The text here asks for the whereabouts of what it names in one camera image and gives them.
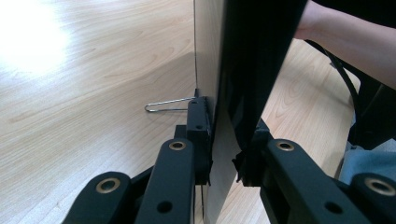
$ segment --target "black cable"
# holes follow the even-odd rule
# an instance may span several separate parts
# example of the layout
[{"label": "black cable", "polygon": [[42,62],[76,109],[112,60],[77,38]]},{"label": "black cable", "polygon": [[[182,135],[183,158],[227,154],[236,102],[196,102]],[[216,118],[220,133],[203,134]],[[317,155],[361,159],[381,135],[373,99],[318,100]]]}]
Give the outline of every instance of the black cable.
[{"label": "black cable", "polygon": [[344,66],[340,63],[340,61],[338,61],[337,57],[332,55],[326,49],[323,49],[323,50],[329,57],[330,61],[332,61],[332,65],[334,65],[335,69],[337,69],[341,78],[345,81],[346,86],[349,89],[350,95],[352,96],[352,102],[353,102],[353,107],[355,108],[355,118],[356,118],[355,132],[353,134],[354,134],[355,143],[357,143],[357,145],[358,145],[360,137],[361,137],[361,135],[360,135],[361,108],[360,108],[360,104],[359,104],[358,92],[356,91],[355,87],[353,86],[353,83],[350,80],[349,76],[347,75],[347,72],[344,70]]}]

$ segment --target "bare skin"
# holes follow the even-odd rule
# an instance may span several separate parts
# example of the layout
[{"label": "bare skin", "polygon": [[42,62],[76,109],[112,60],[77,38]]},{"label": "bare skin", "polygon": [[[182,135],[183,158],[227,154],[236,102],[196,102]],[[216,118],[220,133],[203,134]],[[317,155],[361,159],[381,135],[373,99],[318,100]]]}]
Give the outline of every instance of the bare skin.
[{"label": "bare skin", "polygon": [[396,29],[308,1],[295,38],[317,42],[396,90]]}]

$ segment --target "black hole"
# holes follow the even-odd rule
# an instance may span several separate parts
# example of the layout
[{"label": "black hole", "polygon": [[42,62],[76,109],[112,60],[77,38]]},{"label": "black hole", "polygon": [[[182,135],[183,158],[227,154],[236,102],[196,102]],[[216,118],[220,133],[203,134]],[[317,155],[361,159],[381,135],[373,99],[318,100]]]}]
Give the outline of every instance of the black hole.
[{"label": "black hole", "polygon": [[283,148],[287,148],[287,149],[290,149],[291,148],[291,145],[289,145],[289,144],[287,144],[287,143],[281,143],[281,144],[279,144],[281,147],[283,147]]},{"label": "black hole", "polygon": [[157,210],[160,213],[168,213],[172,210],[172,204],[168,201],[164,201],[158,204]]},{"label": "black hole", "polygon": [[105,183],[103,183],[101,185],[101,189],[102,190],[108,190],[108,189],[112,189],[114,188],[114,186],[116,186],[116,182],[114,182],[114,180],[107,180]]},{"label": "black hole", "polygon": [[325,203],[324,206],[327,210],[335,214],[343,213],[343,209],[336,203]]},{"label": "black hole", "polygon": [[375,187],[376,189],[383,190],[383,191],[389,190],[389,188],[387,186],[385,186],[384,184],[378,183],[378,182],[374,182],[373,187]]},{"label": "black hole", "polygon": [[172,147],[181,148],[181,147],[183,147],[183,144],[181,144],[181,143],[174,143],[174,144],[172,144]]}]

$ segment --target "wooden floor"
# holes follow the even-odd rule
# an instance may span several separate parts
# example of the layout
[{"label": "wooden floor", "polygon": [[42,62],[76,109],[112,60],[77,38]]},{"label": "wooden floor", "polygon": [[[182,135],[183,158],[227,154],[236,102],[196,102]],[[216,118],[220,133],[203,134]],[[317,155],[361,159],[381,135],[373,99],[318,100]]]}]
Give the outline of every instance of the wooden floor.
[{"label": "wooden floor", "polygon": [[[0,25],[0,223],[62,222],[91,178],[139,174],[186,122],[144,105],[193,96],[191,0],[5,1]],[[305,42],[290,48],[262,117],[335,174],[351,103]],[[265,222],[258,190],[234,184],[218,223]]]}]

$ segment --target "metal wire loop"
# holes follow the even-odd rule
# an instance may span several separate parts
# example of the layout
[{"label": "metal wire loop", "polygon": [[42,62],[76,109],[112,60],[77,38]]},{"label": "metal wire loop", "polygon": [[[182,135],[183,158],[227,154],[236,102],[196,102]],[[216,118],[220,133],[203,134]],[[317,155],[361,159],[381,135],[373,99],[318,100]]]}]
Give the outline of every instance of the metal wire loop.
[{"label": "metal wire loop", "polygon": [[149,113],[161,112],[161,111],[187,110],[187,108],[163,108],[163,109],[149,109],[149,108],[152,106],[155,106],[155,105],[168,105],[168,104],[173,104],[173,103],[182,102],[182,101],[189,101],[189,100],[193,100],[193,99],[195,99],[195,97],[188,97],[188,98],[183,98],[183,99],[178,99],[178,100],[171,100],[171,101],[164,101],[164,102],[159,102],[159,103],[148,104],[148,105],[145,105],[145,110]]}]

